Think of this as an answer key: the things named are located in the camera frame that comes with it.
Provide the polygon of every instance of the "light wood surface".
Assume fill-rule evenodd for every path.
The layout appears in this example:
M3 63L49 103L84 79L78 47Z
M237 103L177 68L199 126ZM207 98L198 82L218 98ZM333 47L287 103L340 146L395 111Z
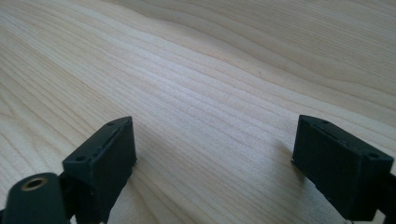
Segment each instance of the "light wood surface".
M131 115L109 223L344 223L290 163L298 115L396 157L395 71L393 0L2 0L0 202Z

